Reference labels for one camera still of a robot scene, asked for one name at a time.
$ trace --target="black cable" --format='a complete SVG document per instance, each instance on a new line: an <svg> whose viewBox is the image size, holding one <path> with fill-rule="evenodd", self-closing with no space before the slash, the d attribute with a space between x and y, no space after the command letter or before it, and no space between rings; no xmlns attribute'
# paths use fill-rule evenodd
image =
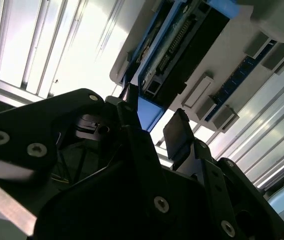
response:
<svg viewBox="0 0 284 240"><path fill-rule="evenodd" d="M59 156L59 158L61 159L61 162L62 162L62 166L63 166L63 170L64 172L66 173L66 177L67 177L67 180L70 184L73 183L73 180L71 178L71 175L70 175L70 172L68 171L68 168L67 168L67 165L66 165L66 162L65 162L65 159L64 159L64 156L63 154L60 152L60 151L57 151L57 155Z"/></svg>
<svg viewBox="0 0 284 240"><path fill-rule="evenodd" d="M81 155L81 159L80 159L80 162L78 163L78 166L77 166L77 169L76 169L76 173L75 173L75 177L74 177L74 183L77 183L79 180L80 180L80 175L81 175L81 172L82 172L82 168L83 168L83 165L84 165L84 160L85 160L85 157L86 157L86 148L83 147L82 149L82 155Z"/></svg>

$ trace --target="black component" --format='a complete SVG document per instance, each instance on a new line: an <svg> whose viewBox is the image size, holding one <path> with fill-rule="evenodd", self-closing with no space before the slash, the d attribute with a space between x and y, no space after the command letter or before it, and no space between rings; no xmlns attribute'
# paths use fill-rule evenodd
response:
<svg viewBox="0 0 284 240"><path fill-rule="evenodd" d="M152 101L168 108L177 94L186 87L185 82L208 52L216 38L222 32L229 18L215 9L211 9L195 36L186 42L185 49L181 47L172 60L172 69L167 66L169 74Z"/></svg>
<svg viewBox="0 0 284 240"><path fill-rule="evenodd" d="M173 161L173 170L190 154L189 143L194 140L194 135L188 122L186 113L179 108L163 130L168 159Z"/></svg>
<svg viewBox="0 0 284 240"><path fill-rule="evenodd" d="M157 89L159 88L161 84L157 81L152 81L151 85L149 86L149 88L147 89L148 91L152 92L152 93L156 93Z"/></svg>
<svg viewBox="0 0 284 240"><path fill-rule="evenodd" d="M120 98L129 103L131 107L137 111L138 103L138 86L131 83L126 84L124 90L120 94Z"/></svg>
<svg viewBox="0 0 284 240"><path fill-rule="evenodd" d="M176 52L181 46L181 42L187 36L190 29L197 22L196 16L194 14L190 15L188 19L184 22L178 34L175 36L167 52L163 56L162 60L157 66L157 72L163 74L168 66L168 63L175 57Z"/></svg>
<svg viewBox="0 0 284 240"><path fill-rule="evenodd" d="M202 11L203 13L207 13L207 11L210 9L210 6L207 5L206 3L204 2L201 2L201 4L199 5L198 9L200 11Z"/></svg>
<svg viewBox="0 0 284 240"><path fill-rule="evenodd" d="M1 112L0 131L7 133L10 140L0 145L0 179L37 183L43 176L48 178L57 160L56 136L59 146L78 116L97 116L103 105L99 95L80 89ZM31 143L45 145L47 154L44 157L28 155L27 146Z"/></svg>
<svg viewBox="0 0 284 240"><path fill-rule="evenodd" d="M249 231L246 229L245 232L253 231L254 235L250 236L255 236L255 239L284 239L284 221L239 167L227 158L220 159L217 166L232 182L228 187L232 187L241 199L233 205L237 219L254 223L252 228Z"/></svg>
<svg viewBox="0 0 284 240"><path fill-rule="evenodd" d="M113 106L114 124L104 136L108 141L95 137L96 131L91 134L92 140L108 142L102 147L103 164L89 177L45 201L39 212L33 211L37 216L34 240L135 239L137 235L139 239L284 239L283 220L234 163L222 160L216 164L208 146L191 137L183 111L178 110L165 127L165 141L173 159L179 156L178 148L189 148L189 154L178 158L173 171L160 166L150 135L141 129L133 104L119 100ZM50 174L49 167L56 162L60 146L53 133L58 131L60 138L65 137L67 129L72 129L70 126L82 115L95 119L100 126L114 115L106 114L106 107L112 109L92 91L81 89L0 113L0 130L12 136L8 143L0 145L6 153L0 154L0 179L6 180L2 182L8 183L16 176L18 182L31 183L33 178L26 174L29 170L37 177L36 183L48 184L45 176ZM30 130L21 130L23 122L14 124L14 114L31 123L27 125ZM24 157L25 147L32 142L45 144L52 159L44 156L46 162L41 158L20 162L21 158L12 158ZM3 166L9 170L10 179L3 176ZM26 208L43 201L37 186L9 184L15 186L15 193L20 189L19 195L32 192L36 196L22 203ZM256 224L247 226L252 220Z"/></svg>

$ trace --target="mounting hole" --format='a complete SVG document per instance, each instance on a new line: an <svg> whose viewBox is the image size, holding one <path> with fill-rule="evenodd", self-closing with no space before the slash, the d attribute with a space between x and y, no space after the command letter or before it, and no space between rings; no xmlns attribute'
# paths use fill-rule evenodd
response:
<svg viewBox="0 0 284 240"><path fill-rule="evenodd" d="M110 128L108 126L102 126L97 130L97 132L101 135L107 134L109 131Z"/></svg>
<svg viewBox="0 0 284 240"><path fill-rule="evenodd" d="M221 187L220 187L220 186L215 185L215 187L216 187L216 189L217 189L219 192L221 192L221 191L222 191L222 189L221 189Z"/></svg>

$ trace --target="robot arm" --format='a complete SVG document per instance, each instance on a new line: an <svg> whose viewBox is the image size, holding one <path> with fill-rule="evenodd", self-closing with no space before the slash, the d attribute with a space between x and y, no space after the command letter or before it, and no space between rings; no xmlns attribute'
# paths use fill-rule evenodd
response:
<svg viewBox="0 0 284 240"><path fill-rule="evenodd" d="M181 109L164 129L168 169L141 129L137 87L121 96L80 89L1 112L0 215L35 240L284 239L283 220L231 160L212 159ZM83 138L108 143L108 159L59 192L57 150Z"/></svg>

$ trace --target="black metal bracket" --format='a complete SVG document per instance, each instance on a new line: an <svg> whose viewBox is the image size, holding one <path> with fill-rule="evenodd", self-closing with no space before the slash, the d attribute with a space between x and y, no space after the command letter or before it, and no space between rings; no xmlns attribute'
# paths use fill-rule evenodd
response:
<svg viewBox="0 0 284 240"><path fill-rule="evenodd" d="M141 129L137 111L129 103L121 102L117 109L145 198L145 208L157 220L157 224L169 225L174 222L176 214L150 134Z"/></svg>
<svg viewBox="0 0 284 240"><path fill-rule="evenodd" d="M256 227L256 240L263 239L284 239L284 221L275 210L265 201L255 186L249 181L239 167L228 158L221 158L217 166L223 171L225 176L231 181L232 186L240 193L239 196L244 202L250 204L240 204L234 206L237 213L256 213L253 219Z"/></svg>
<svg viewBox="0 0 284 240"><path fill-rule="evenodd" d="M237 226L223 172L214 165L208 146L193 136L188 121L184 111L178 109L164 129L168 153L189 149L185 151L189 152L187 158L178 159L177 166L173 167L177 172L196 178L205 188L211 223L222 239L247 239Z"/></svg>
<svg viewBox="0 0 284 240"><path fill-rule="evenodd" d="M0 132L6 134L8 141L0 143L0 179L42 182L56 163L56 143L63 140L69 126L83 114L98 116L103 106L104 100L98 94L79 89L1 112ZM29 146L45 154L31 155Z"/></svg>

